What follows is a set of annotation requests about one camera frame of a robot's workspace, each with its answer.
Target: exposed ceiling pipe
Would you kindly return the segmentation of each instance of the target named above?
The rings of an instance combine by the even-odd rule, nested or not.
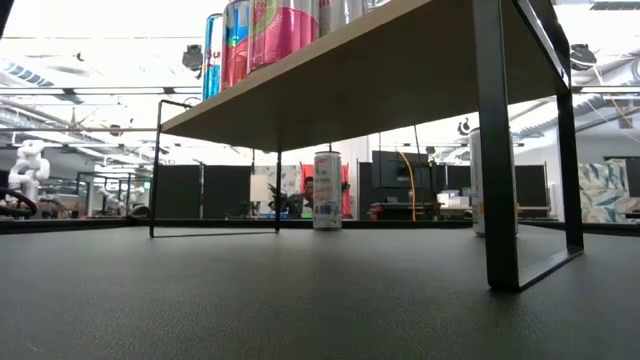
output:
[[[626,111],[624,113],[624,116],[629,117],[629,116],[637,114],[639,112],[640,112],[640,108],[633,109],[631,111]],[[620,119],[622,119],[622,115],[616,113],[614,116],[611,116],[608,119],[598,119],[598,120],[594,120],[594,121],[592,121],[590,123],[587,123],[587,124],[584,124],[584,125],[576,126],[576,133],[579,133],[579,132],[582,132],[582,131],[585,131],[585,130],[589,130],[589,129],[594,128],[596,126],[608,124],[608,123],[610,123],[612,121],[618,121]]]
[[[42,118],[45,122],[53,121],[53,122],[55,122],[57,124],[61,124],[61,125],[64,125],[64,126],[71,126],[71,127],[74,126],[74,124],[71,121],[60,119],[60,118],[55,117],[53,115],[44,113],[44,112],[42,112],[40,110],[36,110],[34,108],[31,108],[29,106],[20,104],[18,102],[15,102],[15,101],[12,101],[12,100],[9,100],[9,99],[0,98],[0,104],[9,105],[11,107],[20,109],[22,111],[26,111],[26,112],[28,112],[30,114],[37,115],[38,117]]]
[[[36,128],[36,129],[37,128],[51,129],[51,128],[54,128],[53,126],[51,126],[52,125],[51,122],[55,122],[58,125],[72,126],[72,123],[69,121],[57,118],[55,116],[49,115],[47,113],[43,113],[38,110],[31,109],[28,106],[24,106],[20,103],[16,103],[11,100],[0,98],[0,103],[11,106],[11,108],[0,108],[0,124],[8,128],[24,127],[24,128]],[[64,130],[65,129],[63,128],[59,129],[61,133],[64,133],[65,132]],[[69,133],[69,134],[66,134],[65,136],[74,139],[74,142],[78,142],[78,143],[86,142],[85,141],[86,139],[84,138],[84,136],[90,138],[92,142],[103,143],[103,144],[106,143],[104,140],[98,137],[92,136],[90,134],[84,134],[83,136],[79,136],[76,133],[73,133],[73,134]],[[55,139],[52,139],[52,138],[44,138],[44,139],[48,141],[55,141]],[[102,154],[103,156],[123,155],[122,151],[117,148],[101,148],[100,152],[103,153]],[[137,152],[140,153],[140,156],[143,157],[145,160],[150,162],[153,160],[149,156],[142,154],[140,150],[137,150]]]
[[[628,62],[625,65],[609,71],[603,76],[605,84],[616,86],[638,86],[640,85],[640,59]],[[601,85],[598,80],[592,81],[588,85]],[[601,94],[574,95],[574,116],[576,118],[589,114],[593,109],[599,109],[609,103],[608,97]],[[527,138],[533,134],[539,134],[545,130],[555,127],[558,123],[558,110],[556,102],[550,102],[538,109],[524,114],[511,122],[511,132],[519,138]]]

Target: silver can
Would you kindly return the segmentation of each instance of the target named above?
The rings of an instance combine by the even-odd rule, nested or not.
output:
[[[313,165],[313,228],[342,228],[342,161],[340,153],[316,153]]]
[[[513,139],[511,142],[511,178],[513,179],[513,207],[515,210],[515,229],[518,233],[518,203],[516,198],[516,168],[513,163]],[[473,232],[484,236],[484,194],[482,184],[482,149],[480,146],[480,129],[474,129],[469,134],[469,148],[471,151],[471,209],[473,211]]]
[[[367,13],[367,0],[320,0],[320,36],[327,35]]]

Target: textured floor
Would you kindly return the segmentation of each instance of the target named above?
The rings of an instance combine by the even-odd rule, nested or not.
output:
[[[0,237],[0,359],[640,358],[640,239],[496,295],[470,230],[146,231]],[[521,266],[562,248],[521,233]]]

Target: black partition panel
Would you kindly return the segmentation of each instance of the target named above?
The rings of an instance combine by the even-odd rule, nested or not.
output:
[[[627,159],[627,181],[629,181],[629,196],[640,197],[640,159]]]
[[[447,189],[471,187],[469,166],[447,166]],[[547,206],[547,180],[544,165],[516,166],[516,196],[520,206]]]
[[[543,165],[516,166],[516,194],[520,206],[548,205]]]
[[[469,166],[447,166],[447,189],[459,190],[471,187],[471,168]]]
[[[250,187],[249,166],[205,166],[203,218],[243,217],[249,203]]]
[[[0,170],[0,187],[7,188],[9,187],[9,172],[5,170]]]
[[[358,168],[358,220],[369,220],[367,213],[374,202],[371,163],[359,163]]]
[[[200,218],[200,165],[158,167],[156,217]]]

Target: black metal frame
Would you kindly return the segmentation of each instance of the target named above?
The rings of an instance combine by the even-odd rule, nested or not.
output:
[[[571,95],[569,43],[557,18],[539,19],[528,0],[511,0],[557,77],[558,142],[562,164],[566,250],[518,268],[502,5],[473,0],[482,147],[487,278],[495,290],[522,291],[582,254],[578,160]]]
[[[221,236],[221,235],[255,235],[255,234],[268,234],[273,233],[272,231],[260,231],[260,232],[230,232],[230,233],[213,233],[213,234],[183,234],[183,235],[156,235],[155,228],[158,225],[158,221],[156,219],[156,200],[158,197],[158,169],[160,165],[160,134],[162,133],[162,105],[174,105],[179,106],[185,109],[191,109],[193,106],[171,101],[171,100],[160,100],[158,102],[158,119],[156,123],[156,144],[155,144],[155,154],[153,157],[153,179],[151,181],[151,199],[149,201],[149,207],[151,210],[151,216],[149,219],[149,237],[151,238],[171,238],[171,237],[197,237],[197,236]],[[280,232],[280,191],[282,190],[282,151],[278,150],[278,163],[276,165],[276,216],[275,222],[273,224],[275,233]]]

